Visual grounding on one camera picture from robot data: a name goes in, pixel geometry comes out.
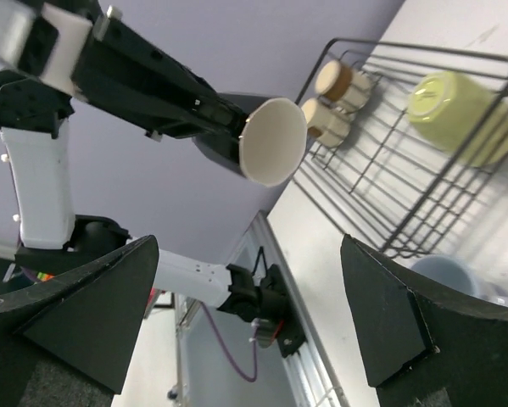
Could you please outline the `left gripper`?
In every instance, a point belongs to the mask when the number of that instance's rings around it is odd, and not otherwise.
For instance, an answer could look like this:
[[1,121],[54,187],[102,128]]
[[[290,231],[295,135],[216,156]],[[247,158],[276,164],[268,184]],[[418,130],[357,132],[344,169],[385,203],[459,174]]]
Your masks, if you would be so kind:
[[145,136],[240,135],[247,115],[204,78],[155,47],[97,3],[70,11],[93,23],[72,79],[93,107],[143,126]]

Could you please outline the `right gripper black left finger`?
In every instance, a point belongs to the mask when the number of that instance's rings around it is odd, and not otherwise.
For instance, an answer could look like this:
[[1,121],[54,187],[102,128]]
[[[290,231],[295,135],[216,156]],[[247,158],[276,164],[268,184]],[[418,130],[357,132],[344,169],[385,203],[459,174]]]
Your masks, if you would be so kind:
[[145,236],[0,296],[0,406],[110,406],[121,393],[159,259]]

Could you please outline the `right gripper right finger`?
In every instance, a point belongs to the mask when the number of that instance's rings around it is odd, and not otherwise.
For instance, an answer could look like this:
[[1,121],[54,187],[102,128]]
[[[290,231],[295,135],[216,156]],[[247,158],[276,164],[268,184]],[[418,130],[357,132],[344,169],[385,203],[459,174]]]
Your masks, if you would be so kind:
[[345,235],[343,284],[382,406],[508,406],[508,307],[430,280]]

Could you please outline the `black mug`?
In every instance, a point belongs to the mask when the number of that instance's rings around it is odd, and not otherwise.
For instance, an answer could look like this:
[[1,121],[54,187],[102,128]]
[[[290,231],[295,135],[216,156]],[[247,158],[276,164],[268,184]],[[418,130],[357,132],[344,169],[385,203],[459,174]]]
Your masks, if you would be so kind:
[[298,168],[307,144],[303,110],[288,98],[228,92],[221,96],[247,114],[235,137],[199,134],[196,148],[210,161],[265,187],[276,187]]

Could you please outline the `cream and brown tumbler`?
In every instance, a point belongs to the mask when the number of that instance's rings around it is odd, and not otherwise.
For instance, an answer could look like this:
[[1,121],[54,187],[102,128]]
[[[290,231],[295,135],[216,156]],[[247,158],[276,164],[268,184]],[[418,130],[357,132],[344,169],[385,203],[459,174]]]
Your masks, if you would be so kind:
[[348,112],[367,104],[372,87],[367,75],[339,60],[327,62],[315,79],[315,92]]

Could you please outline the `pale yellow mug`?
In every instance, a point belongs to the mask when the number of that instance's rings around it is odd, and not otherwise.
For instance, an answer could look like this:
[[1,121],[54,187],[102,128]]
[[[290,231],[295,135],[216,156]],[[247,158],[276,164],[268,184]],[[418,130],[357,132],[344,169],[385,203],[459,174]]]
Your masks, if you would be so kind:
[[[435,148],[453,155],[496,99],[470,76],[440,71],[421,79],[409,96],[407,119]],[[502,100],[477,130],[458,162],[482,167],[508,153],[508,102]]]

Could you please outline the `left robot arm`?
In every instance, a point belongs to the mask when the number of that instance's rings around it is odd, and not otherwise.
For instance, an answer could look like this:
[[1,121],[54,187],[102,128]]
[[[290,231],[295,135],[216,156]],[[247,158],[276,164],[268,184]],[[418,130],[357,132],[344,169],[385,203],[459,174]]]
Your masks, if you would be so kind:
[[123,246],[127,232],[75,213],[73,100],[143,130],[192,139],[211,161],[265,187],[298,168],[307,126],[287,98],[217,92],[96,1],[0,1],[0,137],[20,215],[19,265],[70,270]]

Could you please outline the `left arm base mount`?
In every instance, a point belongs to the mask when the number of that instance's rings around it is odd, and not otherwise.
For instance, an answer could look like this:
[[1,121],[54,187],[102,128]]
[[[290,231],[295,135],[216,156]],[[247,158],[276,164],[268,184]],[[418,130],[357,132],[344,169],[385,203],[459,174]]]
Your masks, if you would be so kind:
[[254,337],[261,347],[276,343],[283,358],[297,353],[306,336],[281,267],[268,265],[260,248],[252,270],[234,264],[226,269],[231,275],[230,295],[217,309],[248,323],[256,321]]

